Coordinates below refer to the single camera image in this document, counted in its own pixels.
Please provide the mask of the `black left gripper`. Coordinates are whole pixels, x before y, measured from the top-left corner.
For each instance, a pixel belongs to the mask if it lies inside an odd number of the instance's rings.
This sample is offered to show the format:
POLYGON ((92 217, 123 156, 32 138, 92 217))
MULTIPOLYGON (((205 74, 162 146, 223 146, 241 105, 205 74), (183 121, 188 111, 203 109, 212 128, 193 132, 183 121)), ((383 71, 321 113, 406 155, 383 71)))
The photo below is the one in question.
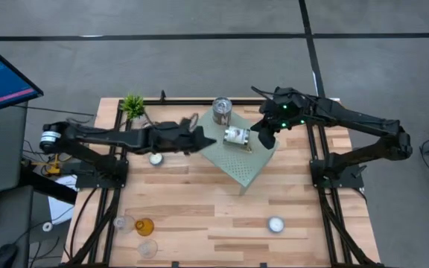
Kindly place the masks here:
POLYGON ((179 123, 163 121, 147 125, 143 128, 145 141, 139 154, 182 152, 188 155, 216 144, 217 140, 206 137, 203 127, 198 126, 199 117, 193 113, 179 123))

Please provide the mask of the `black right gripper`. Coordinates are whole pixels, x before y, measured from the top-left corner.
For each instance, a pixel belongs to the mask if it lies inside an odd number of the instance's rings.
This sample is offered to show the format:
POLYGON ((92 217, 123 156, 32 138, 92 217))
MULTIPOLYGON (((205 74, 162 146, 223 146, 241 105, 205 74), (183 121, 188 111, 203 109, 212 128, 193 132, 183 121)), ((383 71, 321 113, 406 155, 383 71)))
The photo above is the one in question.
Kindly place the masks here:
POLYGON ((274 93, 250 88, 266 99, 259 108, 263 118, 250 127, 258 133, 258 140, 266 149, 272 149, 276 143, 275 130, 290 130, 308 121, 311 101, 301 92, 293 88, 278 87, 274 93))

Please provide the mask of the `silver lidded tin candle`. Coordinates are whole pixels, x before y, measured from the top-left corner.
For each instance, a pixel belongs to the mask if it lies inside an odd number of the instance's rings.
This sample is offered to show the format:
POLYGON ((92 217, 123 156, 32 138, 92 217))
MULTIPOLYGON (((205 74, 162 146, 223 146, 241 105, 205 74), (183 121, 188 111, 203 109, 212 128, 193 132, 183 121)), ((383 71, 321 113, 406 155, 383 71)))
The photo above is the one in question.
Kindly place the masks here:
POLYGON ((216 124, 227 126, 231 120, 232 102, 225 97, 219 97, 212 102, 212 118, 216 124))
POLYGON ((250 152, 250 130, 228 126, 224 130, 223 143, 250 152))

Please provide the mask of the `amber glass candle holder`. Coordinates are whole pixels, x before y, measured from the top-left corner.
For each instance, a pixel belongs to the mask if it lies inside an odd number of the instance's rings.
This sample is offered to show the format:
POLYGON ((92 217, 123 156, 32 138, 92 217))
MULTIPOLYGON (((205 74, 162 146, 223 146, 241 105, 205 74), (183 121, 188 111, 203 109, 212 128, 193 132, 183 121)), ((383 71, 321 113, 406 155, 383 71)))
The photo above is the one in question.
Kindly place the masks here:
POLYGON ((154 222, 150 218, 138 219, 135 222, 135 230, 141 236, 149 236, 153 233, 154 222))

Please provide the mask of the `clear ribbed glass candle holder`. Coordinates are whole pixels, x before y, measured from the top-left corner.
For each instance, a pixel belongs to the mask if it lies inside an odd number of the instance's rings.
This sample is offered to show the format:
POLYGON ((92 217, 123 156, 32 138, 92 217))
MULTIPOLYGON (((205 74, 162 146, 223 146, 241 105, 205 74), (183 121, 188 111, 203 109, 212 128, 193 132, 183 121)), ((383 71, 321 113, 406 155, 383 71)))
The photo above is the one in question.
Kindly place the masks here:
POLYGON ((140 243, 137 247, 137 252, 146 259, 151 259, 158 252, 158 244, 156 241, 149 239, 140 243))
POLYGON ((135 229, 135 219, 130 215, 117 216, 112 224, 117 232, 128 234, 135 229))

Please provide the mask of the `light green cutting mat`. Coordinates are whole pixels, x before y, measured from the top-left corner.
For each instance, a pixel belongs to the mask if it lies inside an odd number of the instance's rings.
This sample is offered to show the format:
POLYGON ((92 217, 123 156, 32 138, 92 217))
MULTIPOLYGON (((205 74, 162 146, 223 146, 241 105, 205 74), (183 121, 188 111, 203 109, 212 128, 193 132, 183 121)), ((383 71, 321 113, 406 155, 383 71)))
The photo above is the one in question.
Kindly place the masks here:
POLYGON ((212 108, 208 108, 197 122, 203 127, 205 137, 217 141, 202 149, 200 153, 240 184, 242 186, 240 195, 242 195, 271 160, 279 147, 279 142, 277 141, 272 149, 267 149, 258 140, 258 133, 253 132, 248 141, 251 151, 243 150, 236 145, 225 144, 223 137, 226 126, 216 124, 212 117, 212 108))

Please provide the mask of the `spiky green potted plant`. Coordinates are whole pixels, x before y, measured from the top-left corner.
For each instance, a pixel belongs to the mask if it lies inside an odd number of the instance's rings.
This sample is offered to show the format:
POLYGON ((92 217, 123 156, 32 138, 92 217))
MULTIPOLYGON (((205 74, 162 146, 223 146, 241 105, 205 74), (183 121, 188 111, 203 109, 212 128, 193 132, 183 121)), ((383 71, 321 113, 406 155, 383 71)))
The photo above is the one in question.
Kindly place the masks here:
POLYGON ((140 118, 145 114, 144 98, 140 95, 129 94, 123 99, 120 109, 126 114, 129 121, 140 118))

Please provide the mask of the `yellow clamp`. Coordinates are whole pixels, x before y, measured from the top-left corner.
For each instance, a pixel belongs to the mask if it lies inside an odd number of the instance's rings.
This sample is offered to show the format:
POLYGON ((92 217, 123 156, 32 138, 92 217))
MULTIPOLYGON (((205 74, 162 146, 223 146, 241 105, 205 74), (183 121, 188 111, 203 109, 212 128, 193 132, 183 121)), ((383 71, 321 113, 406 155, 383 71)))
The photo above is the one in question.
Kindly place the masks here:
POLYGON ((43 176, 61 176, 63 174, 63 163, 65 159, 60 158, 60 154, 50 155, 43 162, 31 161, 31 166, 38 167, 43 176))

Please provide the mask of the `white paper sheet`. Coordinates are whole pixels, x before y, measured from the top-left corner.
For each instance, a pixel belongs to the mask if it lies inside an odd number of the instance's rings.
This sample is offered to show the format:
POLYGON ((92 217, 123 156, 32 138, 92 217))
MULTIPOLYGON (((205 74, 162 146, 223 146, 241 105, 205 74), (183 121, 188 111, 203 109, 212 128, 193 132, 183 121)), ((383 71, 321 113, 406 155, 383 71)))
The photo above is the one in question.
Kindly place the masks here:
MULTIPOLYGON (((59 179, 56 179, 55 182, 68 186, 72 190, 77 190, 75 185, 77 181, 76 175, 69 175, 69 176, 63 176, 59 179)), ((65 201, 57 200, 53 197, 48 197, 48 204, 50 208, 51 213, 51 224, 52 225, 58 225, 61 223, 64 223, 72 218, 72 215, 74 213, 74 205, 69 204, 65 201)))

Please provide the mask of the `black computer mouse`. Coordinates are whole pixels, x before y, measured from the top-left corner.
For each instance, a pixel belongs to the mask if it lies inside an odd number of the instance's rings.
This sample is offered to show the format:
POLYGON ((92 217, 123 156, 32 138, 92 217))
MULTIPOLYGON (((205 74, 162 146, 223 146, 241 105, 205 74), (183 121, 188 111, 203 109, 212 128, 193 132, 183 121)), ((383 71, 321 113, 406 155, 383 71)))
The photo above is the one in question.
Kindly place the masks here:
POLYGON ((0 247, 0 268, 12 268, 19 249, 14 243, 6 243, 0 247))

